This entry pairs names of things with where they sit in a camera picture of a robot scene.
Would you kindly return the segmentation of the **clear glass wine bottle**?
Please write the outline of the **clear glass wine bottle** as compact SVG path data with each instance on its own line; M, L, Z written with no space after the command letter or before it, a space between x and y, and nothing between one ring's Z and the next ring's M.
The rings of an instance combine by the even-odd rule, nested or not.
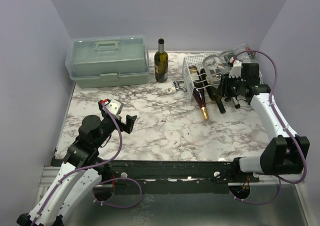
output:
M220 58L216 54L211 54L203 60L202 65L210 84L218 88L222 79L227 74L226 68Z

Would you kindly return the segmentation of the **dark green brown-label wine bottle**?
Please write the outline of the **dark green brown-label wine bottle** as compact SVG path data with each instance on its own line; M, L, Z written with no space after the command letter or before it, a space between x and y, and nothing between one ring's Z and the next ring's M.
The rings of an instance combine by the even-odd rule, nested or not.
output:
M168 78L168 61L169 56L165 52L164 49L164 39L160 38L158 40L158 51L154 55L154 72L155 72L155 79L159 83L166 82Z

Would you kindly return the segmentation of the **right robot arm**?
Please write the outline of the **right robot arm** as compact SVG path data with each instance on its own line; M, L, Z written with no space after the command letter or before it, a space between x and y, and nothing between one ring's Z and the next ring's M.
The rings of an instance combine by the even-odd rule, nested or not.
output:
M241 182L248 173L265 175L299 174L303 171L310 142L299 136L280 112L271 89L260 82L257 63L242 63L235 60L229 73L220 82L222 97L242 96L259 116L269 139L269 144L260 156L239 157L234 160L230 177Z

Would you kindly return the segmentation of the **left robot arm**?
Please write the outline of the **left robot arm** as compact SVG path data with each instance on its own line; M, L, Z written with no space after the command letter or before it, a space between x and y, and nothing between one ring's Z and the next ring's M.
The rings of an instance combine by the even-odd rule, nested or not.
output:
M99 158L99 149L113 131L130 134L137 117L127 115L123 123L120 117L123 104L114 99L101 100L98 107L101 116L83 118L56 178L38 204L18 217L19 226L62 226L89 191L110 180L110 160Z

